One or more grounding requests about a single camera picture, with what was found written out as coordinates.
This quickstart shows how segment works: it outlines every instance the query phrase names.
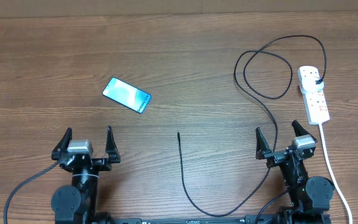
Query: phone screen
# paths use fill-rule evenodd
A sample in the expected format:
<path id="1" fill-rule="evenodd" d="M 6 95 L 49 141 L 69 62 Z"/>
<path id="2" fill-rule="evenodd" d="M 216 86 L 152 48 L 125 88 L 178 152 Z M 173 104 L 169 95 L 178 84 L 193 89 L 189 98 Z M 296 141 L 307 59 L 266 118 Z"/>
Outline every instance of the phone screen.
<path id="1" fill-rule="evenodd" d="M 112 78 L 103 95 L 138 112 L 143 113 L 152 96 L 117 78 Z"/>

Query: power strip switch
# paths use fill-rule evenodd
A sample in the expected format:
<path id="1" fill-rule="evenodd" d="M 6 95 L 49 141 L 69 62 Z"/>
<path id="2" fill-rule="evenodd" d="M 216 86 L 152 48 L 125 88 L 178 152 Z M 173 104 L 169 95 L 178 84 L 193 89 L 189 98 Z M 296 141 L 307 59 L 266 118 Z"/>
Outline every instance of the power strip switch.
<path id="1" fill-rule="evenodd" d="M 309 124 L 323 124 L 328 121 L 328 107 L 323 92 L 324 82 L 316 84 L 320 79 L 318 69 L 302 66 L 298 69 L 298 78 Z"/>

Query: wood grain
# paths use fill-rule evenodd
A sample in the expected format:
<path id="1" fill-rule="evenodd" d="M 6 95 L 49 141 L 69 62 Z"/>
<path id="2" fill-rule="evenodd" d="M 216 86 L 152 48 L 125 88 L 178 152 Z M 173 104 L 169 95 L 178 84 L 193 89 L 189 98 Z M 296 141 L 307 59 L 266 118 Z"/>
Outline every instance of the wood grain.
<path id="1" fill-rule="evenodd" d="M 346 10 L 358 10 L 358 0 L 0 0 L 0 19 Z"/>
<path id="2" fill-rule="evenodd" d="M 8 194 L 52 163 L 51 150 L 67 127 L 103 156 L 106 126 L 112 126 L 122 163 L 101 174 L 101 209 L 114 217 L 204 217 L 181 186 L 177 131 L 195 203 L 211 213 L 231 210 L 266 172 L 254 157 L 255 128 L 271 145 L 274 138 L 266 112 L 235 86 L 234 63 L 245 50 L 293 34 L 313 35 L 326 47 L 327 145 L 358 223 L 358 12 L 1 19 L 0 223 Z M 307 125 L 296 69 L 323 67 L 319 45 L 296 38 L 269 51 L 295 69 L 283 98 L 262 99 L 278 122 L 277 149 L 294 137 L 294 119 L 318 137 L 318 128 Z M 268 55 L 257 56 L 247 74 L 254 88 L 272 96 L 290 78 L 287 65 Z M 153 96 L 144 114 L 102 96 L 112 77 Z M 310 176 L 329 177 L 320 143 L 306 168 Z M 69 183 L 70 174 L 56 168 L 26 185 L 12 201 L 10 223 L 53 223 L 51 196 Z M 273 169 L 232 216 L 257 213 L 282 190 L 281 173 Z M 288 203 L 283 198 L 267 212 Z M 337 194 L 329 213 L 334 223 L 346 222 Z"/>

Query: power strip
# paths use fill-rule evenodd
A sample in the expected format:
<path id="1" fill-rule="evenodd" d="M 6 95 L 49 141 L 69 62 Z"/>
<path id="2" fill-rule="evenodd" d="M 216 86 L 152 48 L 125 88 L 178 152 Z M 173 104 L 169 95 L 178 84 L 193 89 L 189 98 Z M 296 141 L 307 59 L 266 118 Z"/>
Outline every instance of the power strip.
<path id="1" fill-rule="evenodd" d="M 343 196 L 341 189 L 339 189 L 336 182 L 334 172 L 329 163 L 326 141 L 323 132 L 323 123 L 329 120 L 329 113 L 327 108 L 326 98 L 324 96 L 323 88 L 324 82 L 316 84 L 320 79 L 318 69 L 312 66 L 302 66 L 298 69 L 299 87 L 302 92 L 303 101 L 305 102 L 306 115 L 309 124 L 318 124 L 321 135 L 321 144 L 323 145 L 324 158 L 326 159 L 328 172 L 333 180 L 336 191 L 341 197 L 343 204 L 346 207 L 347 215 L 349 217 L 349 224 L 353 224 L 353 217 L 351 208 L 347 204 L 345 196 Z"/>
<path id="2" fill-rule="evenodd" d="M 302 66 L 298 69 L 299 86 L 305 103 L 309 124 L 317 125 L 329 120 L 327 102 L 324 96 L 324 82 L 316 84 L 320 79 L 318 69 Z"/>

